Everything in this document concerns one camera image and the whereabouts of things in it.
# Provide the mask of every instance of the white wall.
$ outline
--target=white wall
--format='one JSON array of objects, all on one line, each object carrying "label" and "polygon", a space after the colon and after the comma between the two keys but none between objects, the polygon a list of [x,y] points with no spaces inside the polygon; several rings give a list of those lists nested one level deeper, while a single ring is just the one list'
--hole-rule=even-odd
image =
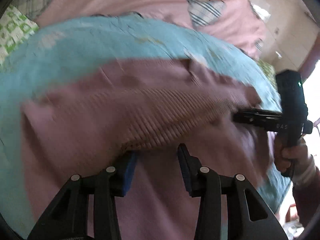
[{"label": "white wall", "polygon": [[252,0],[252,3],[262,4],[261,7],[271,14],[266,23],[267,36],[261,59],[273,64],[276,71],[297,70],[319,32],[316,23],[305,15],[307,8],[302,0]]}]

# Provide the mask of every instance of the hand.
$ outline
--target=hand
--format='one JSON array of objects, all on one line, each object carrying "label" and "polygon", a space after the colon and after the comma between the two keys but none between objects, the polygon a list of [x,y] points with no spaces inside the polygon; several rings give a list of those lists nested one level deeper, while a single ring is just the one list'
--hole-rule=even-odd
[{"label": "hand", "polygon": [[298,145],[294,147],[284,147],[282,138],[276,135],[274,142],[274,162],[280,172],[285,172],[290,166],[290,160],[296,160],[292,181],[302,175],[313,162],[313,158],[308,153],[306,141],[301,138]]}]

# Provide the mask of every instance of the metal rivet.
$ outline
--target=metal rivet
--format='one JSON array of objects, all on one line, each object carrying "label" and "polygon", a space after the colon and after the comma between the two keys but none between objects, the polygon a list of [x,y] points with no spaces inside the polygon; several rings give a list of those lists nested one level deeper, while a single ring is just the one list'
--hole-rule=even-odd
[{"label": "metal rivet", "polygon": [[116,168],[114,166],[109,166],[108,168],[106,168],[106,172],[108,173],[113,173],[116,171]]},{"label": "metal rivet", "polygon": [[72,180],[72,181],[77,181],[78,179],[80,179],[80,175],[79,175],[79,174],[73,174],[73,175],[71,176],[71,180]]},{"label": "metal rivet", "polygon": [[239,180],[239,181],[244,181],[245,177],[242,174],[238,174],[236,176],[236,179]]},{"label": "metal rivet", "polygon": [[209,168],[203,166],[203,167],[200,168],[200,171],[201,171],[202,173],[208,173],[208,172],[209,172]]}]

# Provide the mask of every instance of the green patterned fabric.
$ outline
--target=green patterned fabric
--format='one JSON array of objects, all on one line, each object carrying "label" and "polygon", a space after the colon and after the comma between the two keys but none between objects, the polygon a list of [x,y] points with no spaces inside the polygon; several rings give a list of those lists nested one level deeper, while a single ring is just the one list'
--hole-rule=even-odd
[{"label": "green patterned fabric", "polygon": [[277,84],[276,84],[276,71],[273,65],[264,62],[262,60],[259,60],[257,62],[258,66],[261,68],[262,72],[265,74],[265,76],[268,78],[270,83],[273,85],[273,87],[277,90]]},{"label": "green patterned fabric", "polygon": [[10,5],[0,19],[0,66],[4,59],[39,29],[17,8]]}]

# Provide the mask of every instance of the light blue cloth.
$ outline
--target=light blue cloth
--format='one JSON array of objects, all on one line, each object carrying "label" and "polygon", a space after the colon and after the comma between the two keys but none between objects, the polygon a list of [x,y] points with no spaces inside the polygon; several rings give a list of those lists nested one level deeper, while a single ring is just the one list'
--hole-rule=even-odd
[{"label": "light blue cloth", "polygon": [[[35,223],[23,184],[20,103],[115,58],[185,58],[186,54],[206,61],[218,73],[253,85],[263,109],[280,109],[279,95],[260,68],[233,45],[139,16],[88,17],[49,26],[10,54],[0,73],[0,212],[9,226],[26,238]],[[288,184],[288,179],[270,170],[260,192],[273,211]]]}]

